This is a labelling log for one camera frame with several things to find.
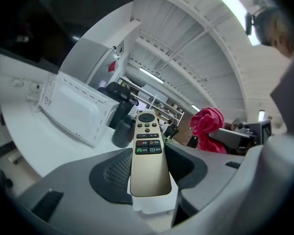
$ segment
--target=gray surface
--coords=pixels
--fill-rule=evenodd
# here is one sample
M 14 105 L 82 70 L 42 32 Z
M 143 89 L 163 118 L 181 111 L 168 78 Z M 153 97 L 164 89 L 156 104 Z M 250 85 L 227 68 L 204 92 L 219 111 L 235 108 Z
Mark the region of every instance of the gray surface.
M 110 203 L 132 205 L 132 196 L 127 194 L 131 160 L 132 148 L 128 148 L 94 166 L 89 175 L 94 191 Z
M 239 149 L 241 140 L 249 140 L 249 136 L 243 133 L 238 133 L 234 131 L 229 131 L 226 129 L 220 128 L 219 130 L 209 133 L 209 137 L 214 140 L 217 140 L 231 149 Z
M 108 85 L 110 79 L 114 74 L 113 72 L 108 72 L 108 69 L 114 61 L 117 61 L 116 52 L 114 49 L 111 49 L 107 57 L 103 60 L 102 64 L 98 67 L 92 80 L 90 81 L 90 87 L 98 90 L 99 87 L 106 87 L 106 85 Z
M 199 213 L 164 234 L 225 235 L 253 180 L 262 146 L 249 150 L 229 184 Z
M 63 192 L 63 198 L 49 223 L 67 233 L 113 235 L 121 231 L 122 234 L 150 234 L 152 229 L 131 205 L 107 202 L 96 194 L 89 183 L 89 173 L 96 164 L 123 151 L 64 164 L 28 189 L 18 200 L 31 210 L 48 189 Z
M 229 161 L 241 163 L 244 159 L 242 156 L 201 151 L 180 144 L 174 144 L 174 146 L 200 158 L 208 166 L 207 175 L 197 186 L 183 189 L 180 193 L 183 199 L 198 212 L 214 200 L 237 172 L 237 169 L 225 166 L 225 164 Z
M 107 50 L 106 46 L 81 38 L 64 60 L 61 71 L 85 83 L 96 63 Z
M 207 175 L 208 166 L 203 160 L 184 152 L 172 143 L 165 144 L 165 153 L 170 174 L 179 190 L 195 187 Z
M 245 234 L 271 218 L 294 184 L 294 136 L 272 137 L 263 147 L 254 180 L 231 228 Z
M 282 115 L 288 133 L 294 134 L 294 58 L 271 97 Z

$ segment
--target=black device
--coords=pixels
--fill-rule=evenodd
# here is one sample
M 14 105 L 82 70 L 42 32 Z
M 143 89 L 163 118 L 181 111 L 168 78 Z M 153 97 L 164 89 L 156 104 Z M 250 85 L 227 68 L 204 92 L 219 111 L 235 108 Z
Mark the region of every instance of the black device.
M 198 145 L 198 137 L 192 136 L 186 146 L 191 148 L 196 148 L 197 145 Z
M 100 87 L 98 91 L 119 102 L 119 106 L 109 124 L 110 128 L 116 129 L 118 123 L 130 112 L 135 103 L 130 100 L 131 91 L 116 82 L 111 82 L 105 88 Z
M 266 143 L 271 136 L 271 122 L 264 120 L 258 123 L 239 124 L 237 131 L 220 128 L 209 133 L 209 137 L 223 143 L 230 149 L 240 150 L 244 153 L 255 145 Z
M 247 13 L 245 15 L 245 33 L 246 33 L 247 36 L 251 35 L 251 29 L 252 29 L 252 26 L 253 26 L 254 18 L 255 18 L 255 16 L 250 14 L 250 13 Z
M 179 132 L 179 130 L 177 129 L 177 126 L 175 124 L 171 124 L 167 127 L 167 129 L 163 135 L 166 138 L 170 137 L 170 139 L 172 139 L 173 136 L 176 135 L 178 132 Z

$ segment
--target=fluorescent light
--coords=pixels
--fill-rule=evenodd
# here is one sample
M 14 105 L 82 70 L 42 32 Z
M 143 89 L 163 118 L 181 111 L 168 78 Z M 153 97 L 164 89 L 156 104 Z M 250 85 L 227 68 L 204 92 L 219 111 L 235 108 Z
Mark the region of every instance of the fluorescent light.
M 142 71 L 143 73 L 147 74 L 148 76 L 151 76 L 153 79 L 157 80 L 159 83 L 164 83 L 163 80 L 161 80 L 160 78 L 156 77 L 155 75 L 149 73 L 147 70 L 143 69 L 143 68 L 140 68 L 139 69 L 140 71 Z
M 77 36 L 72 36 L 72 38 L 76 41 L 78 41 L 80 39 L 80 37 L 77 37 Z
M 192 104 L 192 107 L 193 107 L 195 110 L 197 110 L 198 112 L 200 112 L 200 109 L 197 108 L 195 105 Z
M 258 116 L 258 122 L 263 121 L 265 118 L 265 111 L 264 110 L 260 110 L 259 111 L 259 116 Z
M 232 11 L 234 16 L 239 20 L 240 24 L 242 25 L 245 31 L 245 15 L 247 10 L 242 5 L 240 0 L 221 0 L 224 4 Z M 252 27 L 252 33 L 249 36 L 250 43 L 253 46 L 257 46 L 260 44 L 259 40 L 256 37 L 254 26 Z

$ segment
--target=white countertop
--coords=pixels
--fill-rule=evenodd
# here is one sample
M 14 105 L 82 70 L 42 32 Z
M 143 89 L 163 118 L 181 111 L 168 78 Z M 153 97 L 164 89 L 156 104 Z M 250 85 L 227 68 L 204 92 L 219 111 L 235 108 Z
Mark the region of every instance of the white countertop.
M 0 76 L 0 105 L 8 131 L 30 166 L 42 177 L 68 162 L 119 150 L 111 142 L 114 130 L 107 127 L 99 144 L 91 148 L 56 127 L 33 102 L 26 101 L 32 81 L 24 80 L 21 88 L 13 87 L 11 77 Z M 174 209 L 177 185 L 171 177 L 172 191 L 160 197 L 133 197 L 133 209 L 145 214 Z

